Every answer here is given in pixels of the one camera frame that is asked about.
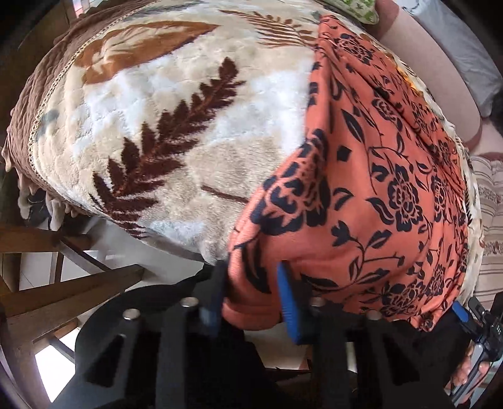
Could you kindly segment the person right hand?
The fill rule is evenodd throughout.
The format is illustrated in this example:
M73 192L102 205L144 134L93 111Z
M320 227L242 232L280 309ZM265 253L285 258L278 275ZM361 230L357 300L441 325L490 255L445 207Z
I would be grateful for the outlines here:
M469 374L471 371L471 360L474 351L474 344L470 343L469 348L466 350L465 357L463 361L457 366L454 374L450 378L450 385L452 387L458 387L464 385L468 382ZM484 378L487 377L487 374L490 370L491 363L483 361L480 363L478 367L478 378L477 378L477 386L484 381Z

